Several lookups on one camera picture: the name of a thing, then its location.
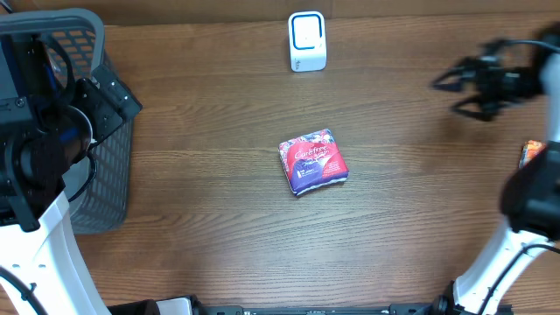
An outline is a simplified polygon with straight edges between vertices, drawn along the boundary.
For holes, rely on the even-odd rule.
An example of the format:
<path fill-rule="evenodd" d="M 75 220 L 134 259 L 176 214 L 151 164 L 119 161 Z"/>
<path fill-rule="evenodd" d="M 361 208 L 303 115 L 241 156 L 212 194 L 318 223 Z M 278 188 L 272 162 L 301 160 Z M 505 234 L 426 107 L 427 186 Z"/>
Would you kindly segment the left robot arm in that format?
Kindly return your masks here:
<path fill-rule="evenodd" d="M 77 247 L 64 174 L 140 111 L 98 66 L 60 82 L 47 35 L 1 38 L 1 284 L 22 314 L 108 314 Z"/>

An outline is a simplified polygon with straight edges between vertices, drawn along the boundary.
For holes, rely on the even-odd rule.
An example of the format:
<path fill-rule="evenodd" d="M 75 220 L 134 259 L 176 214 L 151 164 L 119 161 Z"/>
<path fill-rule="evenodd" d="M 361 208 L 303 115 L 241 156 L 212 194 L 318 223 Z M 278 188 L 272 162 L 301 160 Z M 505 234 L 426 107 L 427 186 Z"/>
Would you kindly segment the small orange box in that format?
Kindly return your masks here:
<path fill-rule="evenodd" d="M 524 167 L 545 148 L 545 144 L 536 140 L 527 141 L 521 151 L 519 168 Z"/>

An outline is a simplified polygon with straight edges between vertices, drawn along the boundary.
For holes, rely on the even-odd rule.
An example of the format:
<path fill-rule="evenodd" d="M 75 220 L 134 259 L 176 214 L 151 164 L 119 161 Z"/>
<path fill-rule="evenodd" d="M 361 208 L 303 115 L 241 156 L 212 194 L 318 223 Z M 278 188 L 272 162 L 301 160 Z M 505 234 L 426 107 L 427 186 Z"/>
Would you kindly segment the red purple pad pack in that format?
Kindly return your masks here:
<path fill-rule="evenodd" d="M 285 176 L 295 196 L 344 182 L 349 169 L 333 133 L 322 129 L 278 145 Z"/>

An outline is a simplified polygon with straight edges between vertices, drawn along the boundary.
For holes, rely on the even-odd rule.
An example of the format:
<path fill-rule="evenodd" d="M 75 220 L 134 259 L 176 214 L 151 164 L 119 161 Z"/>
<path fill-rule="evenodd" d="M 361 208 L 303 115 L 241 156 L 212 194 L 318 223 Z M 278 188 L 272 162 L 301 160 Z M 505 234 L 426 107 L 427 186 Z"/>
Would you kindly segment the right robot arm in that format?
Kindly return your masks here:
<path fill-rule="evenodd" d="M 559 241 L 559 25 L 542 29 L 529 44 L 529 66 L 505 68 L 501 52 L 517 40 L 497 38 L 483 53 L 465 57 L 436 78 L 436 90 L 459 93 L 466 83 L 476 94 L 451 106 L 460 116 L 492 121 L 522 100 L 547 95 L 546 142 L 507 181 L 500 197 L 503 221 L 468 271 L 452 281 L 422 314 L 495 314 L 522 272 Z"/>

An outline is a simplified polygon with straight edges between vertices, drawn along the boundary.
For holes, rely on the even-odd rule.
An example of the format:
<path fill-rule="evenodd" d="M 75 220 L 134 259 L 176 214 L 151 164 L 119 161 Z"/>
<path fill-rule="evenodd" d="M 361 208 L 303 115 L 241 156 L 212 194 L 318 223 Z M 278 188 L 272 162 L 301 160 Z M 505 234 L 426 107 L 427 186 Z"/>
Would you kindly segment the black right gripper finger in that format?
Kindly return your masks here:
<path fill-rule="evenodd" d="M 467 105 L 474 105 L 476 110 L 466 109 Z M 499 114 L 499 103 L 475 95 L 455 103 L 451 106 L 451 111 L 467 118 L 491 122 Z"/>
<path fill-rule="evenodd" d="M 462 92 L 466 84 L 474 84 L 479 70 L 478 59 L 460 59 L 454 66 L 438 76 L 430 85 L 445 92 Z"/>

